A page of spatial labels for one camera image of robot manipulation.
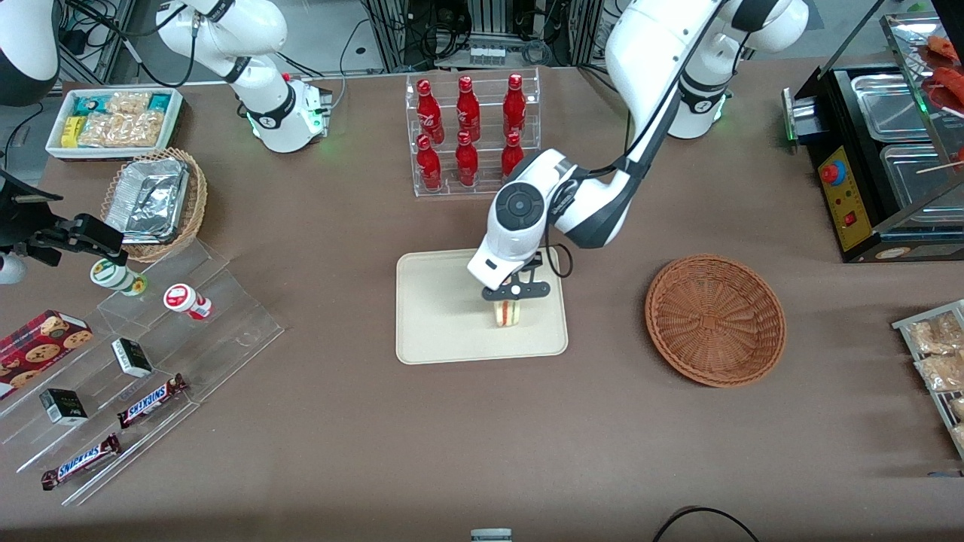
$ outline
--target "red button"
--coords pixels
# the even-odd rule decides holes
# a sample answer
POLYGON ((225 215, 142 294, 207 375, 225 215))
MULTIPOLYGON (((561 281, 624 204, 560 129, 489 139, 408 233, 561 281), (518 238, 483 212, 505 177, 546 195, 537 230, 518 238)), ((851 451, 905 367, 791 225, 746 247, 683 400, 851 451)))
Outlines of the red button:
POLYGON ((824 166, 823 169, 820 170, 820 180, 822 180, 823 182, 826 182, 827 184, 837 180, 837 177, 839 175, 840 175, 840 170, 837 169, 837 166, 833 164, 830 164, 829 166, 824 166))

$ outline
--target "emergency stop button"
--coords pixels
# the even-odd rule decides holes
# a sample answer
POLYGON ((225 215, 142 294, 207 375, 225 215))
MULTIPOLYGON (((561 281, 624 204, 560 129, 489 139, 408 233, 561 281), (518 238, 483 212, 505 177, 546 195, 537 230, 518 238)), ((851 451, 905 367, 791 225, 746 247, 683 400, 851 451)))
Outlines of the emergency stop button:
POLYGON ((846 165, 841 160, 834 160, 820 168, 820 180, 830 186, 839 186, 846 178, 846 165))

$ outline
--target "cookie box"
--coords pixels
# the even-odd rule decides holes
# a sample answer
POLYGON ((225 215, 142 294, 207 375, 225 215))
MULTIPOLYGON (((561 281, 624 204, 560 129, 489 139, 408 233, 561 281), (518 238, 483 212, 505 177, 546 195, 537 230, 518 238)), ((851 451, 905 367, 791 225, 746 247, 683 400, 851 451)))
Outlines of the cookie box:
POLYGON ((61 105, 60 113, 57 114, 54 127, 50 130, 50 136, 47 138, 46 145, 47 152, 54 158, 71 162, 126 160, 135 156, 143 156, 156 150, 166 149, 174 136, 177 117, 183 101, 183 96, 177 90, 162 87, 125 86, 70 91, 64 96, 64 103, 61 105), (99 95, 109 95, 116 91, 171 96, 167 110, 164 113, 164 122, 161 124, 161 133, 157 137, 157 143, 154 144, 153 147, 118 147, 110 149, 63 147, 61 144, 61 136, 64 134, 64 126, 67 124, 67 119, 73 115, 77 100, 99 95))
POLYGON ((22 388, 93 336, 83 320, 61 312, 44 311, 0 339, 0 399, 22 388))

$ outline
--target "red cookie box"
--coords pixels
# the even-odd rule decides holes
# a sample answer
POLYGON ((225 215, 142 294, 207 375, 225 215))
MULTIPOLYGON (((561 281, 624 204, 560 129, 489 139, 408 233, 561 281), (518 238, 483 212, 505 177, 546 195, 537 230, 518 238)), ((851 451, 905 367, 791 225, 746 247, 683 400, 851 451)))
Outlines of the red cookie box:
POLYGON ((60 312, 44 311, 0 339, 0 399, 22 388, 93 336, 87 322, 60 312))

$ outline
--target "small black box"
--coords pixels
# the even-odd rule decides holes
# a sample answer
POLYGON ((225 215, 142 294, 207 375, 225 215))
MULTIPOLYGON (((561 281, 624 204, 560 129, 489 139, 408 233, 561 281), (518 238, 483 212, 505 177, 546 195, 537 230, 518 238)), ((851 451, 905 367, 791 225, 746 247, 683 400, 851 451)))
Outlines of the small black box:
POLYGON ((153 368, 140 344, 131 339, 120 338, 112 342, 111 347, 120 364, 120 370, 138 378, 150 376, 153 368))
POLYGON ((40 403, 50 421, 60 425, 79 425, 87 419, 80 397, 71 390, 47 388, 40 394, 40 403))

